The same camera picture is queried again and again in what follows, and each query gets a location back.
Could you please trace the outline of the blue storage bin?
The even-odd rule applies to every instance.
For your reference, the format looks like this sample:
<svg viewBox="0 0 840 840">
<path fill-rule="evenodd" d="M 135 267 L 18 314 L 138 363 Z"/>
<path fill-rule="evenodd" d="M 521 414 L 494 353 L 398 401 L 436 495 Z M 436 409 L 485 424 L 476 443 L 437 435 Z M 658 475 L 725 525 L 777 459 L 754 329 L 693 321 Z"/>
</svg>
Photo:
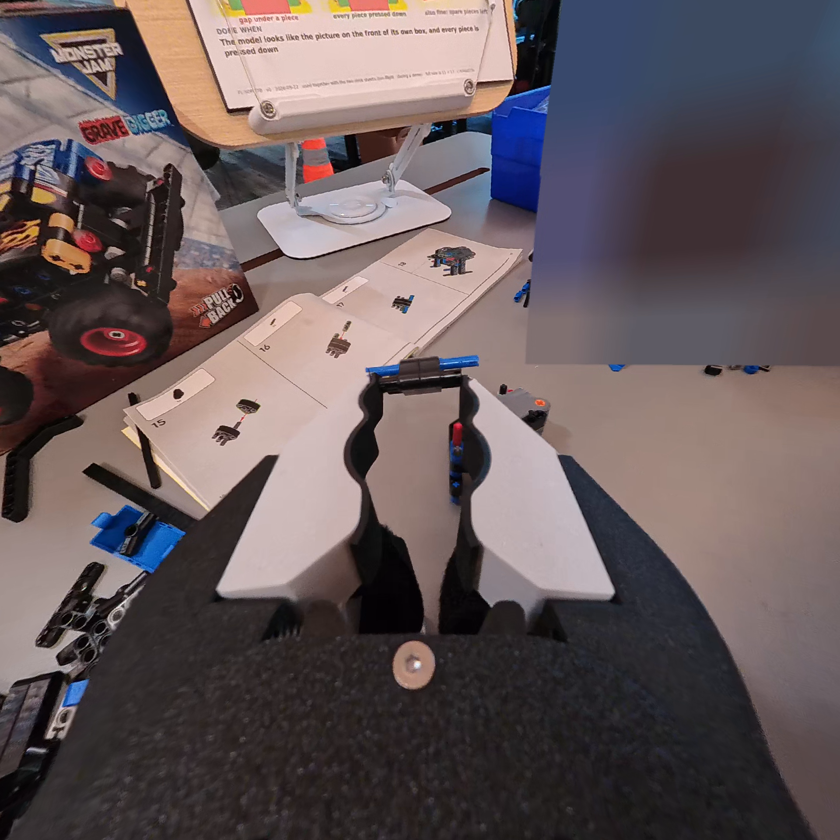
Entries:
<svg viewBox="0 0 840 840">
<path fill-rule="evenodd" d="M 522 163 L 493 155 L 490 168 L 490 197 L 499 202 L 536 213 L 539 205 L 540 164 Z"/>
<path fill-rule="evenodd" d="M 550 86 L 506 98 L 491 114 L 492 158 L 538 167 L 548 118 Z"/>
</svg>

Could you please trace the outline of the black bent lego beam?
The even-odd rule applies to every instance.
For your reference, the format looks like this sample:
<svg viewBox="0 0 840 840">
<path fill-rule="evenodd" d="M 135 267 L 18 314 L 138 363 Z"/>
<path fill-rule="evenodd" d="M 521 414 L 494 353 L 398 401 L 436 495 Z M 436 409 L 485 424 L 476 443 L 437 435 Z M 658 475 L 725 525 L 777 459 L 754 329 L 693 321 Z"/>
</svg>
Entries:
<svg viewBox="0 0 840 840">
<path fill-rule="evenodd" d="M 7 453 L 3 475 L 3 519 L 11 522 L 22 522 L 28 517 L 34 457 L 52 439 L 75 430 L 81 425 L 83 425 L 83 419 L 80 416 L 63 416 L 38 427 L 22 443 Z"/>
</svg>

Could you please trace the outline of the white board stand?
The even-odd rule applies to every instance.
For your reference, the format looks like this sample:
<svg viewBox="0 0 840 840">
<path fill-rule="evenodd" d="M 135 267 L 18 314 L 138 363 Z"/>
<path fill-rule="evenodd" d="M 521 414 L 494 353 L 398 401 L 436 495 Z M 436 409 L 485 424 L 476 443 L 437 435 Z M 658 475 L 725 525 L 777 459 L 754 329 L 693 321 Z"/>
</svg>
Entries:
<svg viewBox="0 0 840 840">
<path fill-rule="evenodd" d="M 257 219 L 280 251 L 313 259 L 448 220 L 450 208 L 403 179 L 432 129 L 412 126 L 378 182 L 323 192 L 301 200 L 293 175 L 284 203 L 261 208 Z"/>
</svg>

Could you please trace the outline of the lego chassis with grey motor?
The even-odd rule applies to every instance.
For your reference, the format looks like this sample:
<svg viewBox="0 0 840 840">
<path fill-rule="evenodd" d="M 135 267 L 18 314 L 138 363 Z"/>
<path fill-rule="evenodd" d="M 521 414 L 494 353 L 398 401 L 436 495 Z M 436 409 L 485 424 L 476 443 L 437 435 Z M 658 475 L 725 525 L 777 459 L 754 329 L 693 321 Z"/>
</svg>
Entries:
<svg viewBox="0 0 840 840">
<path fill-rule="evenodd" d="M 543 435 L 550 412 L 549 402 L 535 397 L 525 389 L 508 388 L 506 384 L 499 386 L 497 399 L 531 430 Z M 448 427 L 448 491 L 450 501 L 455 505 L 460 503 L 465 471 L 463 424 L 457 419 Z"/>
</svg>

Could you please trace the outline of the orange traffic cone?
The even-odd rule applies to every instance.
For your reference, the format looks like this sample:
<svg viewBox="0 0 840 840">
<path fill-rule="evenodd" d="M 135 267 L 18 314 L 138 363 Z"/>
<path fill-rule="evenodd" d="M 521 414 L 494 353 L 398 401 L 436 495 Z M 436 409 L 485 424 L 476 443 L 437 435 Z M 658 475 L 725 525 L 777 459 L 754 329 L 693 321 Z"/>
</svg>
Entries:
<svg viewBox="0 0 840 840">
<path fill-rule="evenodd" d="M 301 143 L 301 160 L 303 181 L 306 184 L 329 178 L 334 174 L 324 138 L 304 140 Z"/>
</svg>

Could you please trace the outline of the black blue lego axle assembly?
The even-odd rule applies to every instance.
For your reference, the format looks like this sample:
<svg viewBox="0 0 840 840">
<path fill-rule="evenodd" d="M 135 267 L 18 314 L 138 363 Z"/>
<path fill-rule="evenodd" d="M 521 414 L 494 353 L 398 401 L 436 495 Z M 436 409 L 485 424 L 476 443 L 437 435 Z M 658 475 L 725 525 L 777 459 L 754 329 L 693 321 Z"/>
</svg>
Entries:
<svg viewBox="0 0 840 840">
<path fill-rule="evenodd" d="M 367 367 L 365 373 L 384 394 L 425 394 L 460 387 L 465 369 L 480 364 L 477 355 L 406 358 L 399 364 Z"/>
</svg>

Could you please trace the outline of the printed instruction sheet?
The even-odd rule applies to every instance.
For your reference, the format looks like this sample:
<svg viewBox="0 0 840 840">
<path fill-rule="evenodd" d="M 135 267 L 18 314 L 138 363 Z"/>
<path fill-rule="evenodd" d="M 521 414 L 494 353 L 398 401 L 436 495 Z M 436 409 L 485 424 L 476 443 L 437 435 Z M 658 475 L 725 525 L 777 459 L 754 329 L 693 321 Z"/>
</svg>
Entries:
<svg viewBox="0 0 840 840">
<path fill-rule="evenodd" d="M 506 2 L 190 1 L 230 112 L 400 84 L 512 82 Z"/>
</svg>

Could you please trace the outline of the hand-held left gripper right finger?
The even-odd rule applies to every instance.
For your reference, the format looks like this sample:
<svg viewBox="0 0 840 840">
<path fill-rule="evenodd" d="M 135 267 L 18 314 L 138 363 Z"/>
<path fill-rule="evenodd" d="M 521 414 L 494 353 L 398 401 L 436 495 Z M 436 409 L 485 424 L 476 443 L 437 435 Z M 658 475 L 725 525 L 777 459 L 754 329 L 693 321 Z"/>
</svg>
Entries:
<svg viewBox="0 0 840 840">
<path fill-rule="evenodd" d="M 463 488 L 456 569 L 485 602 L 608 602 L 615 586 L 560 457 L 499 398 L 463 376 Z"/>
</svg>

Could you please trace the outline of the lego instruction booklet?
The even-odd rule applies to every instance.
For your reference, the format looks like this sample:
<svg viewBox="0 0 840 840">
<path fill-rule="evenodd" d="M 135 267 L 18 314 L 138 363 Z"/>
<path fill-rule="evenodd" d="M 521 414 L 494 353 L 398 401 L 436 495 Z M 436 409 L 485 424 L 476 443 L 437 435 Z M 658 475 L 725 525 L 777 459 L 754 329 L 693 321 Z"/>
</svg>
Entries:
<svg viewBox="0 0 840 840">
<path fill-rule="evenodd" d="M 163 469 L 215 506 L 365 370 L 420 354 L 520 260 L 426 229 L 320 297 L 283 301 L 159 395 L 125 411 Z"/>
</svg>

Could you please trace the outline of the blue lego panel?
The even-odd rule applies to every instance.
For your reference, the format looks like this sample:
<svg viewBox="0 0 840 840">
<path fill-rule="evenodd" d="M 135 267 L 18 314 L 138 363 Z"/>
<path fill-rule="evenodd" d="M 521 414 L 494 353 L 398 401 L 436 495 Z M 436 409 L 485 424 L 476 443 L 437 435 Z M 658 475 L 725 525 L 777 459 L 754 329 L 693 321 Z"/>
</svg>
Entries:
<svg viewBox="0 0 840 840">
<path fill-rule="evenodd" d="M 117 513 L 102 512 L 91 525 L 97 529 L 91 546 L 149 574 L 185 535 L 154 514 L 132 506 L 124 506 Z"/>
</svg>

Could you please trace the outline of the black long lego beam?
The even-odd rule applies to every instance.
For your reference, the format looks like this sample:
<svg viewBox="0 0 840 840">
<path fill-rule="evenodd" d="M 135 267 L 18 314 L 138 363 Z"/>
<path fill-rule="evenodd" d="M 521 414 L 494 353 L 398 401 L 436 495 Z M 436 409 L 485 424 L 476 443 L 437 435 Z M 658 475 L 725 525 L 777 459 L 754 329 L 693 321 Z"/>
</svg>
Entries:
<svg viewBox="0 0 840 840">
<path fill-rule="evenodd" d="M 155 515 L 164 523 L 170 524 L 184 532 L 191 529 L 198 522 L 197 519 L 181 509 L 174 507 L 167 501 L 113 473 L 106 467 L 98 464 L 90 464 L 82 470 L 82 474 L 132 502 L 136 507 Z"/>
</svg>

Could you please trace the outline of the lego set box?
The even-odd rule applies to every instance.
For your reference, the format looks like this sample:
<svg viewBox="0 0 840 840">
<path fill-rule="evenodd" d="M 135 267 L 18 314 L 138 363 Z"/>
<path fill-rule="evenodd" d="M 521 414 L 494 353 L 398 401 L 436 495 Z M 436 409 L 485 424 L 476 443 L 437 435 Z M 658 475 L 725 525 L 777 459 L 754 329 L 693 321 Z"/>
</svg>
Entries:
<svg viewBox="0 0 840 840">
<path fill-rule="evenodd" d="M 131 13 L 2 2 L 2 454 L 257 310 Z"/>
</svg>

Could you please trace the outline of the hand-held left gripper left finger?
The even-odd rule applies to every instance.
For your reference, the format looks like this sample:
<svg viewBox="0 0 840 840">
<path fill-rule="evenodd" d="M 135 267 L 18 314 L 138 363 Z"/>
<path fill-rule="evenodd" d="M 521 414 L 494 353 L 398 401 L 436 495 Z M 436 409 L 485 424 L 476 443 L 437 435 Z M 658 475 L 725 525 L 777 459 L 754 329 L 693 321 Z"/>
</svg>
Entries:
<svg viewBox="0 0 840 840">
<path fill-rule="evenodd" d="M 351 543 L 364 530 L 365 479 L 379 455 L 383 395 L 352 375 L 289 441 L 252 510 L 217 593 L 231 600 L 347 601 L 361 584 Z"/>
</svg>

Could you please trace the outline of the pile of black lego pieces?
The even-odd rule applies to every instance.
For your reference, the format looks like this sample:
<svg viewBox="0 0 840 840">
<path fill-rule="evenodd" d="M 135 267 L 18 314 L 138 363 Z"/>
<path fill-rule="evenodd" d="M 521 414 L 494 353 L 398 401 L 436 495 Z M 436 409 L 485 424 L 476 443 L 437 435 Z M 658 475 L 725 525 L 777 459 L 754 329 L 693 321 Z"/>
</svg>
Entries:
<svg viewBox="0 0 840 840">
<path fill-rule="evenodd" d="M 96 597 L 94 589 L 104 571 L 102 563 L 90 563 L 36 638 L 37 646 L 53 648 L 66 634 L 76 635 L 56 654 L 61 669 L 21 679 L 2 695 L 3 837 L 43 783 L 77 714 L 92 670 L 149 576 L 141 572 L 110 597 Z"/>
</svg>

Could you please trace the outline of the wooden instruction board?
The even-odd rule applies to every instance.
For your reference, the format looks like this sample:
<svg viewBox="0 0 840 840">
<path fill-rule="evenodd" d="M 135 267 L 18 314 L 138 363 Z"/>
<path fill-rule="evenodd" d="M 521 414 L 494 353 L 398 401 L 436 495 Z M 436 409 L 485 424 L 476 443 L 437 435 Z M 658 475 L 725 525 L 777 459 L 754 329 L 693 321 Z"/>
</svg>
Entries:
<svg viewBox="0 0 840 840">
<path fill-rule="evenodd" d="M 315 129 L 304 133 L 258 134 L 249 127 L 246 114 L 226 110 L 187 2 L 118 5 L 131 12 L 182 128 L 206 144 L 223 151 L 244 151 L 311 137 L 384 132 L 397 126 L 387 119 L 331 125 L 321 119 Z"/>
</svg>

